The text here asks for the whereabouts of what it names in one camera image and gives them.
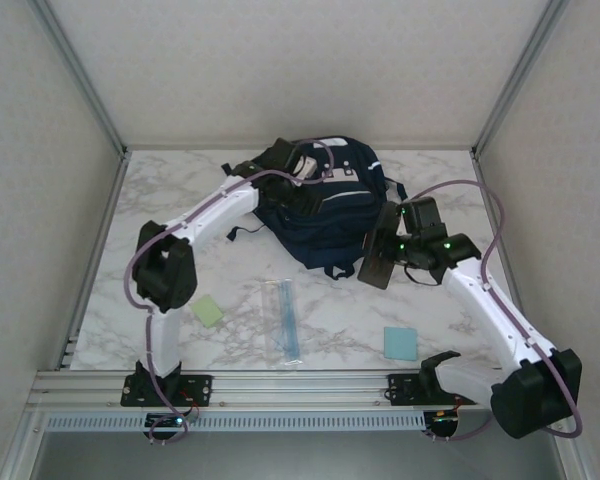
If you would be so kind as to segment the black pencil case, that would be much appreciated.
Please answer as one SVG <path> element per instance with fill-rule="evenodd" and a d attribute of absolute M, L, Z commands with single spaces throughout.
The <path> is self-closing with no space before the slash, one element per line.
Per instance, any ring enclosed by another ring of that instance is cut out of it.
<path fill-rule="evenodd" d="M 394 265 L 387 259 L 388 242 L 399 237 L 397 230 L 401 216 L 399 205 L 387 202 L 381 209 L 374 228 L 369 232 L 374 235 L 374 242 L 369 253 L 364 252 L 363 262 L 357 279 L 373 287 L 386 290 L 391 279 Z"/>

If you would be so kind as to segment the green sticky note pad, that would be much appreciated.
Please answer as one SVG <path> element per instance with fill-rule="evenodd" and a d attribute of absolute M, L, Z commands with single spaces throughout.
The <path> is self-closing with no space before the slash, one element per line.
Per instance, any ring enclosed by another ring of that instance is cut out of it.
<path fill-rule="evenodd" d="M 191 310 L 205 328 L 211 328 L 223 319 L 224 314 L 210 295 L 203 295 L 191 304 Z"/>

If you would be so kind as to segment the aluminium frame leg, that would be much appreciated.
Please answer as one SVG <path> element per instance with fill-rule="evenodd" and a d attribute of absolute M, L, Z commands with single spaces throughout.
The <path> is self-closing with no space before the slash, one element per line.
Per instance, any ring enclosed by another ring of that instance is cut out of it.
<path fill-rule="evenodd" d="M 30 480 L 40 451 L 48 414 L 25 411 L 0 470 L 0 480 Z"/>
<path fill-rule="evenodd" d="M 564 480 L 600 480 L 600 470 L 587 439 L 550 436 L 555 444 Z"/>

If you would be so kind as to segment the navy blue backpack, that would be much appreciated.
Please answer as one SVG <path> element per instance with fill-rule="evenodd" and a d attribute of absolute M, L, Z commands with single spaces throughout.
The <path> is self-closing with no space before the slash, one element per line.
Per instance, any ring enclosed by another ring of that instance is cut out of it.
<path fill-rule="evenodd" d="M 334 279 L 355 273 L 354 263 L 364 256 L 365 235 L 375 226 L 393 187 L 405 200 L 404 185 L 386 176 L 372 148 L 346 136 L 323 137 L 301 143 L 303 156 L 316 160 L 311 180 L 331 175 L 314 185 L 294 185 L 288 202 L 275 203 L 262 198 L 254 215 L 278 239 L 291 256 L 307 269 L 322 269 Z M 289 204 L 306 191 L 320 193 L 323 202 L 313 216 L 299 217 L 289 212 Z"/>

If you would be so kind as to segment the blue sticky note pad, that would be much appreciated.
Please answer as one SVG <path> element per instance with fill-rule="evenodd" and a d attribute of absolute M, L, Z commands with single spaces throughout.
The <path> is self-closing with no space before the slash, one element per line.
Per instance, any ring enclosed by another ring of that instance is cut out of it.
<path fill-rule="evenodd" d="M 413 328 L 384 328 L 384 357 L 390 360 L 416 361 L 418 333 Z"/>

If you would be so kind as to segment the aluminium table side rail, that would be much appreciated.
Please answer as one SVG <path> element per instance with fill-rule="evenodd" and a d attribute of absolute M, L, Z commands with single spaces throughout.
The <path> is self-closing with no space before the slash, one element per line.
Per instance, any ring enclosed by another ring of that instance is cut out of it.
<path fill-rule="evenodd" d="M 120 156 L 117 169 L 113 178 L 113 183 L 107 200 L 105 203 L 104 212 L 96 230 L 96 236 L 93 246 L 90 251 L 88 262 L 84 276 L 81 280 L 77 297 L 71 310 L 69 323 L 64 336 L 59 345 L 58 354 L 52 366 L 53 371 L 68 369 L 72 360 L 66 360 L 66 357 L 71 358 L 73 355 L 72 348 L 76 343 L 80 334 L 80 329 L 86 314 L 89 304 L 89 299 L 93 290 L 93 285 L 97 277 L 98 268 L 101 263 L 101 258 L 106 246 L 106 241 L 111 228 L 111 223 L 114 217 L 115 209 L 119 201 L 123 182 L 132 158 L 132 151 L 126 149 Z"/>
<path fill-rule="evenodd" d="M 506 218 L 504 207 L 499 197 L 493 189 L 487 185 L 482 167 L 480 165 L 478 154 L 474 149 L 469 151 L 472 166 L 476 179 L 479 182 L 481 195 L 484 201 L 487 217 L 493 231 L 493 240 L 483 255 L 483 270 L 491 267 L 491 260 L 494 260 L 498 268 L 491 274 L 492 279 L 487 283 L 491 289 L 487 291 L 488 297 L 495 303 L 498 310 L 501 310 L 500 323 L 506 325 L 507 335 L 512 337 L 515 344 L 512 353 L 514 364 L 511 369 L 518 369 L 523 362 L 535 364 L 541 360 L 541 357 L 535 351 L 536 345 L 531 337 L 531 325 L 525 319 L 521 311 L 521 300 L 519 289 L 513 276 L 509 256 L 503 242 L 503 220 Z"/>

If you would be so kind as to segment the small controller board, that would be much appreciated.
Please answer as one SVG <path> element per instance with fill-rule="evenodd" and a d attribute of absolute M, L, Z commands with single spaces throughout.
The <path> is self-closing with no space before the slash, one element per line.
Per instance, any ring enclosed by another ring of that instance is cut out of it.
<path fill-rule="evenodd" d="M 184 418 L 176 417 L 173 414 L 166 413 L 149 413 L 145 416 L 144 427 L 149 429 L 175 429 L 176 431 L 184 429 L 184 423 L 191 427 L 198 420 L 197 415 L 189 414 Z"/>
<path fill-rule="evenodd" d="M 456 410 L 425 411 L 424 419 L 424 433 L 428 436 L 453 437 L 458 429 L 459 418 Z"/>

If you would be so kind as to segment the aluminium frame post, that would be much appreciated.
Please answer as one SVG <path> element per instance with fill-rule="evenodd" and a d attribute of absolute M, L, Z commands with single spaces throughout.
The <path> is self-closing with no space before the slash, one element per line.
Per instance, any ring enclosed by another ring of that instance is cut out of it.
<path fill-rule="evenodd" d="M 531 34 L 526 41 L 513 69 L 502 87 L 487 119 L 474 142 L 471 152 L 478 162 L 499 128 L 515 99 L 530 75 L 553 30 L 559 23 L 571 0 L 547 0 Z"/>
<path fill-rule="evenodd" d="M 122 158 L 128 152 L 128 147 L 122 140 L 111 116 L 96 91 L 83 62 L 69 39 L 65 28 L 61 25 L 57 14 L 49 0 L 25 0 L 36 16 L 51 44 L 57 50 L 69 75 L 74 81 L 87 106 L 94 115 L 98 125 L 107 137 L 114 151 Z"/>

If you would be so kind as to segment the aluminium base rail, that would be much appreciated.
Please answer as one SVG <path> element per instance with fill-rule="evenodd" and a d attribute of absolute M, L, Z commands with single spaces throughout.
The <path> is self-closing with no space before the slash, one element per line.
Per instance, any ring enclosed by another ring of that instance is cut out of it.
<path fill-rule="evenodd" d="M 210 371 L 201 412 L 388 410 L 389 370 Z M 120 411 L 128 371 L 39 372 L 25 401 L 33 411 Z"/>

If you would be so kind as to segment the aluminium table back rail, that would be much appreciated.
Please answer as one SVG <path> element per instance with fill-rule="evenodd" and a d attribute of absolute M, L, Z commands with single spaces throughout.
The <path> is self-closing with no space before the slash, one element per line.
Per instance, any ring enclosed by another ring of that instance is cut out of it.
<path fill-rule="evenodd" d="M 158 143 L 131 143 L 126 146 L 129 151 L 203 151 L 203 150 L 255 150 L 262 151 L 269 143 L 180 143 L 180 144 L 158 144 Z M 410 151 L 468 151 L 472 148 L 470 144 L 462 143 L 377 143 L 371 142 L 374 150 L 410 150 Z"/>

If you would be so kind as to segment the clear bag of blue rulers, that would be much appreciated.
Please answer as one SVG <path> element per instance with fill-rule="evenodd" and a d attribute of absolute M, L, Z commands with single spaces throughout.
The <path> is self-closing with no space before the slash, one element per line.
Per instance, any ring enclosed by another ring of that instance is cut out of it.
<path fill-rule="evenodd" d="M 263 282 L 261 302 L 267 366 L 275 370 L 297 369 L 302 358 L 293 281 Z"/>

